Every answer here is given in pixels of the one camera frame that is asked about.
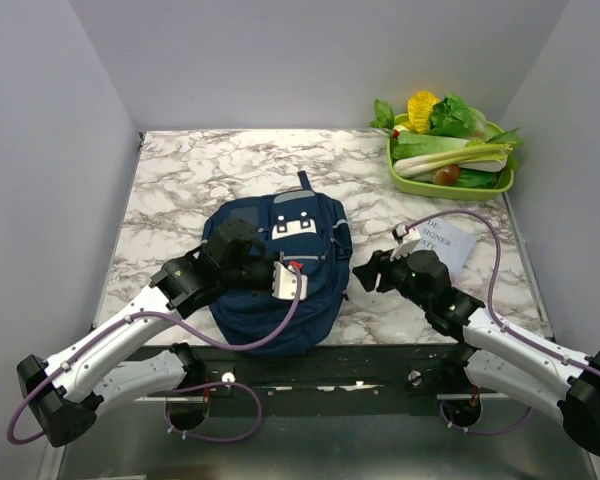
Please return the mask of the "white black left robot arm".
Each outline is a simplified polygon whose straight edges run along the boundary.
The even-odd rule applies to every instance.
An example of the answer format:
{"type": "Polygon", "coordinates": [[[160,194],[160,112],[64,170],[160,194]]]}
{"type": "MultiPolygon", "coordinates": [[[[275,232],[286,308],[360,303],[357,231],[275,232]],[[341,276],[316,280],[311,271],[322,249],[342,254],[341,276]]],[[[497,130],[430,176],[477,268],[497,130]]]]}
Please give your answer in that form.
{"type": "Polygon", "coordinates": [[[86,337],[46,359],[30,355],[17,365],[23,401],[9,422],[9,441],[24,442],[15,434],[24,410],[37,420],[41,436],[60,447],[119,405],[155,393],[207,389],[206,367],[186,343],[145,361],[127,359],[226,293],[270,290],[279,277],[280,257],[243,219],[215,228],[198,247],[165,262],[125,308],[86,337]]]}

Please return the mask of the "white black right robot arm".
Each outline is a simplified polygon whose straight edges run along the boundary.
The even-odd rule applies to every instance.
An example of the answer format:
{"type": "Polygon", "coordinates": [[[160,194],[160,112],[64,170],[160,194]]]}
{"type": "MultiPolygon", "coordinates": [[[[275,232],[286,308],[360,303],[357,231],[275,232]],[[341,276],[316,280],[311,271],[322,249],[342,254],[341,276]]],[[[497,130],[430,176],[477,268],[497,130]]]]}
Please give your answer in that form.
{"type": "Polygon", "coordinates": [[[367,292],[397,291],[423,310],[438,333],[460,344],[460,357],[439,370],[447,389],[460,392],[472,384],[518,400],[600,457],[600,351],[575,351],[506,321],[454,287],[432,251],[378,250],[353,273],[367,292]]]}

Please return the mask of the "navy blue student backpack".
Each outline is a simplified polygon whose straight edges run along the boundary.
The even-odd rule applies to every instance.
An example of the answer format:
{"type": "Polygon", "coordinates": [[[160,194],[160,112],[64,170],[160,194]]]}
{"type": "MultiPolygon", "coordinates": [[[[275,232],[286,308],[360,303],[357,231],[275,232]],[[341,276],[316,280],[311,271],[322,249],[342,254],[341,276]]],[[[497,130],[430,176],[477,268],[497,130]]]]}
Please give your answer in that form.
{"type": "MultiPolygon", "coordinates": [[[[227,202],[204,225],[202,239],[207,240],[225,221],[240,218],[255,227],[269,254],[282,256],[285,267],[301,267],[306,298],[284,330],[253,355],[289,357],[310,350],[328,336],[347,298],[353,246],[344,207],[315,191],[304,171],[298,177],[298,189],[227,202]]],[[[273,332],[290,304],[270,294],[232,291],[210,311],[226,341],[242,345],[273,332]]]]}

